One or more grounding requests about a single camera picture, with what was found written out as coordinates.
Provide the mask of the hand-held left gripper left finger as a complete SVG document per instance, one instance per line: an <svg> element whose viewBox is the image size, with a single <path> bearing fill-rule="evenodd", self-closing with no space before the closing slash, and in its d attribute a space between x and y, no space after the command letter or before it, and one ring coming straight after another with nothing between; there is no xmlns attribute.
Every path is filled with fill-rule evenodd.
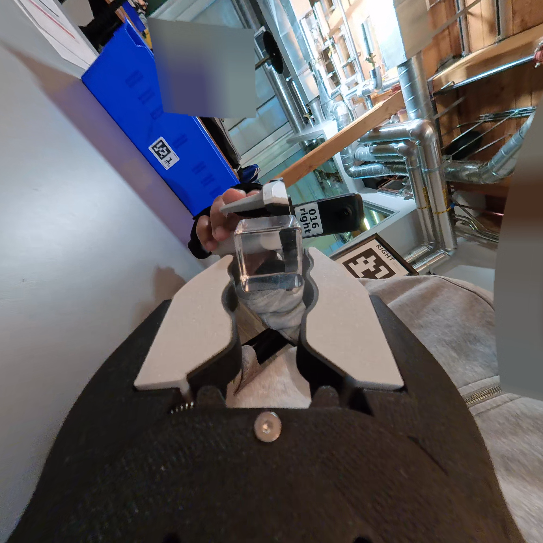
<svg viewBox="0 0 543 543"><path fill-rule="evenodd" d="M224 256L174 295L133 383L137 390L176 388L192 401L212 385L226 396L242 362L233 261Z"/></svg>

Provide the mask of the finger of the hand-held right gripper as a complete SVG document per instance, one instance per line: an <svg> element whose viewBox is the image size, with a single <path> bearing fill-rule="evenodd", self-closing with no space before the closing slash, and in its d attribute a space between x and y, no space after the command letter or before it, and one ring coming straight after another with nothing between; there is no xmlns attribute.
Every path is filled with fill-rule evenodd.
<svg viewBox="0 0 543 543"><path fill-rule="evenodd" d="M258 215L264 213L272 205L272 197L256 193L241 200L223 205L220 212L224 215Z"/></svg>
<svg viewBox="0 0 543 543"><path fill-rule="evenodd" d="M290 207L290 198L283 180L271 180L263 185L262 202L264 208Z"/></svg>

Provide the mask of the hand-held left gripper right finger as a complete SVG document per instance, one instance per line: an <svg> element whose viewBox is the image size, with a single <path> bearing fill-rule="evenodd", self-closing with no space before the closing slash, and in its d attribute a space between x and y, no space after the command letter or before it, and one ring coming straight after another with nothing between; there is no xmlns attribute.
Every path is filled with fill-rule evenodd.
<svg viewBox="0 0 543 543"><path fill-rule="evenodd" d="M341 397L400 390L404 380L366 288L316 248L306 260L296 365L311 394L326 386Z"/></svg>

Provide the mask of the clear acrylic cube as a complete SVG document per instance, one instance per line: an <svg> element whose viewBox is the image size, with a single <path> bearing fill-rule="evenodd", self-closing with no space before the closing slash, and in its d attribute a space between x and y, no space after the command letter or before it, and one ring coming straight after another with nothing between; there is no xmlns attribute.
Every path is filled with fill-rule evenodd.
<svg viewBox="0 0 543 543"><path fill-rule="evenodd" d="M302 229L294 215L241 220L234 246L243 292L302 288Z"/></svg>

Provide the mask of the blue bin with square tag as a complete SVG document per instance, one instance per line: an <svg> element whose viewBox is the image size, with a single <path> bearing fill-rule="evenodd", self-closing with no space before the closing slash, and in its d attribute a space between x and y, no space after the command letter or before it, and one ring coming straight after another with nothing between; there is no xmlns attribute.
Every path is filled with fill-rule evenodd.
<svg viewBox="0 0 543 543"><path fill-rule="evenodd" d="M199 118L164 111L154 55L129 21L82 81L191 214L240 183Z"/></svg>

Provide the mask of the person's right forearm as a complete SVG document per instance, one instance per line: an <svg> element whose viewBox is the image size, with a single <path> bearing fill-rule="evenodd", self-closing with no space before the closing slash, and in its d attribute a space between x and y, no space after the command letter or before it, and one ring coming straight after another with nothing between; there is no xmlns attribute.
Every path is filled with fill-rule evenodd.
<svg viewBox="0 0 543 543"><path fill-rule="evenodd" d="M238 287L236 294L239 301L268 328L278 331L290 343L298 343L300 325L306 311L303 287L251 293Z"/></svg>

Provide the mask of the black white marker sign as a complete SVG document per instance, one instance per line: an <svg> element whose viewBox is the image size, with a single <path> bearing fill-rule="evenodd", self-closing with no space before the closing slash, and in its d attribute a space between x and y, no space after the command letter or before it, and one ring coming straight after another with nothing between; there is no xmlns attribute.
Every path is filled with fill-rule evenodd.
<svg viewBox="0 0 543 543"><path fill-rule="evenodd" d="M356 279L417 276L418 272L378 234L329 256Z"/></svg>

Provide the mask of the wooden beam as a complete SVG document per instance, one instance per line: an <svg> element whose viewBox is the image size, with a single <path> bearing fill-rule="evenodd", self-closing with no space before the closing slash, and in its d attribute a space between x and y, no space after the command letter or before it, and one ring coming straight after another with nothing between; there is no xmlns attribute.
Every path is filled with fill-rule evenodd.
<svg viewBox="0 0 543 543"><path fill-rule="evenodd" d="M364 113L347 127L341 129L325 143L310 151L302 159L286 168L280 177L286 188L293 186L307 174L314 171L337 153L349 146L367 132L380 126L393 114L404 108L404 98L400 91Z"/></svg>

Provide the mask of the cluster of silver ducts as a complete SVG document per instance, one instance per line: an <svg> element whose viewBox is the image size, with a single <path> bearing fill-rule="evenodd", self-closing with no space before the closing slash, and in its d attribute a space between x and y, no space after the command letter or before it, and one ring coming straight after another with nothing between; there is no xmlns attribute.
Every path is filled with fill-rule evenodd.
<svg viewBox="0 0 543 543"><path fill-rule="evenodd" d="M409 177L424 242L405 259L418 273L447 260L457 249L438 131L430 116L430 92L418 60L422 49L421 44L402 64L393 62L398 67L404 108L360 137L368 143L361 149L377 160L368 168L346 170L354 179L362 179L364 174L371 178L394 174Z"/></svg>

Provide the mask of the black round disc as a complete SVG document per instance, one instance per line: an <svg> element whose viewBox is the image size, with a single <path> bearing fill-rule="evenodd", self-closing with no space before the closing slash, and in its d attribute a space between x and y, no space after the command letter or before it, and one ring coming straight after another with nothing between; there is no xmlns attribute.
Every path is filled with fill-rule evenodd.
<svg viewBox="0 0 543 543"><path fill-rule="evenodd" d="M272 66L273 70L282 75L285 66L279 46L277 45L273 34L261 27L254 34L255 52L258 56L258 62L255 64L255 71L265 64Z"/></svg>

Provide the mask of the white paper with red line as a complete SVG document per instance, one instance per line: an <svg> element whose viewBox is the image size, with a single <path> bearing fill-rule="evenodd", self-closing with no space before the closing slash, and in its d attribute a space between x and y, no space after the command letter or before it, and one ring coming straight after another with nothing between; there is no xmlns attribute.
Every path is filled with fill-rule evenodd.
<svg viewBox="0 0 543 543"><path fill-rule="evenodd" d="M80 76L98 53L80 30L63 1L14 1L27 30L18 49L26 56Z"/></svg>

